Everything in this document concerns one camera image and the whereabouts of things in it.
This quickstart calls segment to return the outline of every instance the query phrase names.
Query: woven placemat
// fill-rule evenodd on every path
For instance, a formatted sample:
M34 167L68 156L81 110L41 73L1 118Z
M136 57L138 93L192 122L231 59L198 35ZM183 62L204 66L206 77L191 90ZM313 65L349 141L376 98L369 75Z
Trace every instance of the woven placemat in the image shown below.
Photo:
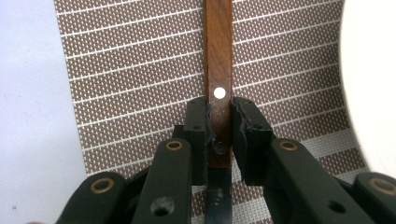
M131 176L203 95L202 0L55 0L88 175ZM365 170L341 93L342 1L234 0L233 91L346 181ZM192 223L205 188L193 187ZM233 222L269 223L233 165Z

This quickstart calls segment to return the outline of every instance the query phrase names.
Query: plate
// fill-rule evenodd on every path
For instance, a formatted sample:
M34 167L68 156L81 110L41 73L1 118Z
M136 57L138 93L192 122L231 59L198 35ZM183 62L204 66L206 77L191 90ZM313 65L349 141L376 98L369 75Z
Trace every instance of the plate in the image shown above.
M396 1L346 0L340 67L346 107L373 172L396 177Z

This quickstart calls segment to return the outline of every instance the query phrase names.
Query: wooden handle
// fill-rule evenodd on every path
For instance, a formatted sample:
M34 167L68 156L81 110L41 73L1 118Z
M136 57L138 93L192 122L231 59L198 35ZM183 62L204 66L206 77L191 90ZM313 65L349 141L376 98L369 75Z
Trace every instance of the wooden handle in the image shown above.
M210 125L216 135L208 152L211 168L232 166L232 11L232 0L204 1L205 97L211 104Z

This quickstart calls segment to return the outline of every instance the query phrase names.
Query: white dot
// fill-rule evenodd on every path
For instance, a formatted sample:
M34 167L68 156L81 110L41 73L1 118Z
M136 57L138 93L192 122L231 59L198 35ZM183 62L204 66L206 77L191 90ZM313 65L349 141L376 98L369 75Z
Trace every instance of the white dot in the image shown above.
M222 99L225 96L225 90L222 87L217 87L214 93L215 93L215 97L218 99Z

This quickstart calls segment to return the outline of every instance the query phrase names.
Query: brown placemat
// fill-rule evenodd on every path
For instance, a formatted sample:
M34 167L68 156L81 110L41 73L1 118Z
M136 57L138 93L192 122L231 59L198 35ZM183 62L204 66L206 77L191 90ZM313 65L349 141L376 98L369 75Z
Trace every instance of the brown placemat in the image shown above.
M88 175L131 176L203 94L202 0L55 0ZM331 174L365 170L338 72L342 1L234 0L233 91L280 137L302 141ZM193 187L192 222L205 188ZM268 223L262 188L234 166L233 222Z

